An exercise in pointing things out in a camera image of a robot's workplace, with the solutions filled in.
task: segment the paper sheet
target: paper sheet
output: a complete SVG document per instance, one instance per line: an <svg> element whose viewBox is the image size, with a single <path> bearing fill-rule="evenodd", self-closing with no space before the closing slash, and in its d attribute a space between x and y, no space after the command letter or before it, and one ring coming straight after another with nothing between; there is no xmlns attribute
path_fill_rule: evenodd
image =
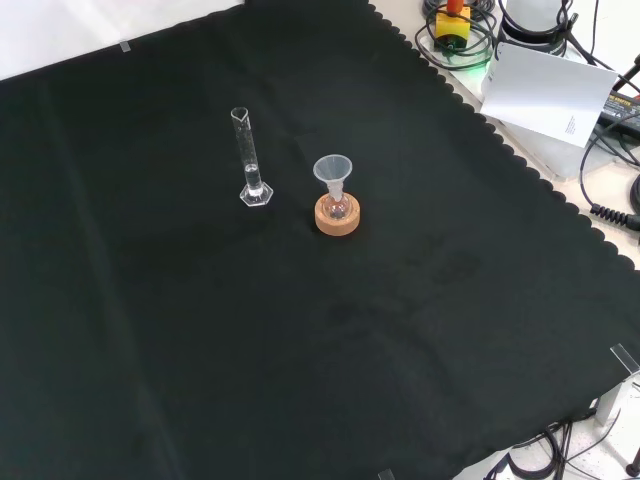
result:
<svg viewBox="0 0 640 480"><path fill-rule="evenodd" d="M498 58L480 112L584 147L616 73L506 43Z"/></svg>

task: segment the black tablecloth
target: black tablecloth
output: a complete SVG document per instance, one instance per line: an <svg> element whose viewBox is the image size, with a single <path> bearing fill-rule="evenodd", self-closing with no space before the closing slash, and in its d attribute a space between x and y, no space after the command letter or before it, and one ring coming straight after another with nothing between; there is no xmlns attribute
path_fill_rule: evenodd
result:
<svg viewBox="0 0 640 480"><path fill-rule="evenodd" d="M131 46L0 85L2 478L445 479L640 352L631 262L366 2ZM363 209L340 239L329 153Z"/></svg>

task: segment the black cable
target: black cable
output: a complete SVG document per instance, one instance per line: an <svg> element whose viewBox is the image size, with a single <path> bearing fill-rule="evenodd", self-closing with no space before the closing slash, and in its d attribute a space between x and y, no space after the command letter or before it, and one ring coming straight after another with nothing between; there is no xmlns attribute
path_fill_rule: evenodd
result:
<svg viewBox="0 0 640 480"><path fill-rule="evenodd" d="M633 154L631 154L630 158L625 157L622 153L620 153L618 150L616 150L613 147L613 145L611 145L607 141L607 139L603 136L603 134L604 134L604 131L598 132L597 129L594 129L593 132L592 132L592 135L595 135L596 138L595 138L595 140L591 139L591 138L589 140L591 140L592 142L593 141L601 142L605 147L607 147L608 150L605 149L604 147L602 147L601 145L597 145L598 147L600 147L605 152L607 152L607 153L609 153L611 155L614 155L615 157L619 158L620 160L622 160L626 164L631 165L632 167L640 167L640 162L638 162L638 160L636 159L636 157ZM626 145L624 145L624 144L621 144L621 145L622 145L623 150L625 150L625 152L626 152L626 148L628 148L628 147Z"/></svg>
<svg viewBox="0 0 640 480"><path fill-rule="evenodd" d="M457 13L448 12L446 7L439 5L438 0L424 0L423 11L425 13L426 24L416 32L416 47L427 60L442 69L459 71L486 65L491 60L491 52L495 49L497 44L497 39L493 34L493 29L496 27L498 20L491 13L491 10L495 6L495 0L476 0L475 3L465 4L465 6L470 7L471 18L464 17ZM480 39L473 45L462 48L452 47L441 42L436 38L435 33L432 30L432 25L435 23L438 13L444 13L450 17L461 18L466 22L469 22L471 24L471 31L479 32L481 34ZM447 65L442 63L433 53L429 52L420 43L420 34L425 30L433 40L434 47L438 47L445 52L445 57L482 57L482 59L465 65ZM480 50L474 51L476 47L482 44L485 45Z"/></svg>
<svg viewBox="0 0 640 480"><path fill-rule="evenodd" d="M600 8L600 0L596 0L596 8L593 9L593 35L591 38L591 51L589 52L593 55L593 52L596 49L596 31L598 29L598 9Z"/></svg>
<svg viewBox="0 0 640 480"><path fill-rule="evenodd" d="M570 456L570 457L566 457L565 455L565 459L566 461L570 461L573 460L574 458L578 458L580 455L584 455L585 453L587 453L589 450L597 447L598 445L600 445L602 442L604 442L605 438L607 438L609 436L609 434L611 433L611 430L613 430L613 427L616 426L616 423L618 423L618 419L620 418L620 413L622 413L622 409L618 410L618 414L616 415L615 420L613 421L613 423L611 424L611 426L609 427L609 429L606 431L606 433L602 436L602 438L600 438L600 440L598 440L596 443L594 443L593 445L591 445L590 447L585 448L584 450L580 450L578 453Z"/></svg>
<svg viewBox="0 0 640 480"><path fill-rule="evenodd" d="M549 430L551 430L552 433L556 433L558 430L560 430L562 428L562 425L559 423L554 423L549 427ZM533 437L531 440L528 440L526 442L523 443L518 443L516 445L514 445L513 448L514 450L517 450L519 448L524 448L524 447L528 447L529 445L533 445L534 443L539 442L540 440L542 440L544 438L544 433L541 433L539 435L536 435L535 437Z"/></svg>
<svg viewBox="0 0 640 480"><path fill-rule="evenodd" d="M569 446L571 445L571 435L573 434L573 422L569 422L567 425L567 433L562 439L562 454L560 455L560 465L556 471L555 480L562 480L564 477L564 470L567 466L567 455L569 454Z"/></svg>
<svg viewBox="0 0 640 480"><path fill-rule="evenodd" d="M618 143L620 144L620 146L622 147L622 149L625 151L625 153L627 155L629 155L629 158L631 158L631 160L633 160L633 163L636 166L640 166L640 161L638 161L638 159L636 158L636 156L633 154L633 152L631 151L631 149L629 148L629 146L626 144L626 142L624 141L624 135L622 135L622 133L618 134Z"/></svg>
<svg viewBox="0 0 640 480"><path fill-rule="evenodd" d="M615 127L617 127L618 125L620 125L622 122L626 122L627 120L630 120L638 116L640 116L640 112L632 113L631 115L622 117L616 120L615 122L613 122L608 127L606 127L604 130L602 130L602 133L603 134L607 133L612 129L614 129ZM598 136L598 138L600 139L602 138L600 133L596 131L594 131L594 133ZM640 215L629 215L623 212L618 212L616 210L611 210L609 208L603 207L601 205L593 203L589 198L589 195L587 194L587 190L584 186L584 165L587 162L587 157L589 156L589 153L591 152L591 149L594 147L596 142L597 142L597 139L591 140L591 143L589 143L587 150L584 152L584 156L582 157L582 162L580 163L579 180L580 180L580 190L582 190L582 195L584 196L585 200L589 203L589 205L591 205L591 213L593 215L597 215L604 220L607 220L611 223L615 223L616 225L627 227L629 230L640 231Z"/></svg>
<svg viewBox="0 0 640 480"><path fill-rule="evenodd" d="M576 40L576 37L573 36L573 34L571 32L567 33L567 41L569 43L571 43L576 50L578 50L578 52L580 53L580 55L582 55L584 57L584 59L587 61L587 63L589 63L590 65L602 65L604 68L606 68L607 70L611 70L612 72L614 71L613 68L611 68L609 65L607 65L606 63L604 63L602 60L594 57L591 53L587 52L582 45L580 45L580 42L578 42L578 40ZM633 82L631 82L630 80L628 80L626 77L623 77L622 75L620 75L619 73L617 74L618 78L620 79L620 81L626 83L627 85L629 85L631 88L633 88L635 91L637 91L638 93L640 93L640 88L638 88Z"/></svg>
<svg viewBox="0 0 640 480"><path fill-rule="evenodd" d="M511 468L511 471L516 477L523 478L525 480L542 480L544 478L547 478L553 472L556 471L560 462L560 456L559 456L560 450L557 448L558 443L553 433L548 428L544 431L543 438L549 442L549 445L551 445L552 456L549 464L539 470L525 470L523 468L520 468L513 461L511 454L507 454L509 467Z"/></svg>
<svg viewBox="0 0 640 480"><path fill-rule="evenodd" d="M498 0L498 5L500 6L500 10L502 10L503 19L505 19L513 28L527 35L544 36L562 33L566 30L569 23L569 8L573 5L573 0L562 0L560 10L558 10L558 14L556 15L556 21L558 24L555 27L542 31L528 30L521 25L518 25L518 23L507 13L507 9L504 7L502 0Z"/></svg>

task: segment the funnel stem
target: funnel stem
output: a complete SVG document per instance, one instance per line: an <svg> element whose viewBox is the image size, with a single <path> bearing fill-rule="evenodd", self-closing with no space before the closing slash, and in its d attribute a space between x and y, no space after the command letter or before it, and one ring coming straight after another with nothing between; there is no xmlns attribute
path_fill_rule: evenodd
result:
<svg viewBox="0 0 640 480"><path fill-rule="evenodd" d="M336 202L342 200L342 189L344 188L343 182L329 183L327 186L329 187L329 195L331 195L331 198Z"/></svg>

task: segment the connector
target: connector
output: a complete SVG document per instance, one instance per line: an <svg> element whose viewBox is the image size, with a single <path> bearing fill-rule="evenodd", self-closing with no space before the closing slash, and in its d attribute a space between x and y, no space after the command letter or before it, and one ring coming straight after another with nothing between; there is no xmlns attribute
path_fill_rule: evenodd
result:
<svg viewBox="0 0 640 480"><path fill-rule="evenodd" d="M627 213L618 212L617 210L611 210L610 208L603 207L597 203L594 203L591 206L591 213L607 220L608 222L627 227L629 230L633 230L634 232L640 232L640 215L629 215Z"/></svg>

